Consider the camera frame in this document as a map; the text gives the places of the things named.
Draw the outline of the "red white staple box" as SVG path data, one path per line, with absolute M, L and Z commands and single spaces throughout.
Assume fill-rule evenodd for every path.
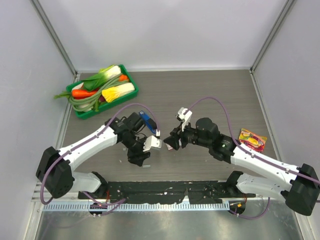
M 173 150 L 173 147 L 171 147 L 169 144 L 166 144 L 167 146 L 167 149 L 170 151 L 170 150 Z

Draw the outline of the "blue black stapler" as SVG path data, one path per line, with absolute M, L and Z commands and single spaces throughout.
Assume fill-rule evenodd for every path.
M 142 118 L 142 120 L 144 121 L 145 125 L 147 126 L 147 128 L 153 133 L 156 134 L 157 132 L 157 124 L 156 122 L 149 117 L 148 114 L 146 114 L 144 111 L 140 111 L 139 116 Z

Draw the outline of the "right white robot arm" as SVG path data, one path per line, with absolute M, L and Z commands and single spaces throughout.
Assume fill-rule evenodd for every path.
M 208 117 L 198 119 L 195 127 L 181 123 L 164 143 L 174 150 L 185 148 L 187 144 L 204 147 L 214 159 L 257 174 L 233 171 L 225 183 L 230 197 L 240 194 L 270 197 L 284 202 L 298 214 L 310 216 L 320 196 L 320 181 L 312 166 L 304 163 L 298 167 L 256 152 L 220 133 Z

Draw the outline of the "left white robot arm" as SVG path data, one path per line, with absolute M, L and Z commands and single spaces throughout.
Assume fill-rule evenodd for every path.
M 107 121 L 74 144 L 59 150 L 52 146 L 47 148 L 35 174 L 42 183 L 41 191 L 47 190 L 52 199 L 67 193 L 78 193 L 80 199 L 102 199 L 108 192 L 107 181 L 96 171 L 82 173 L 76 169 L 95 154 L 118 143 L 127 148 L 128 161 L 141 167 L 150 157 L 150 152 L 144 149 L 147 137 L 138 137 L 144 126 L 143 118 L 134 112 L 129 117 Z

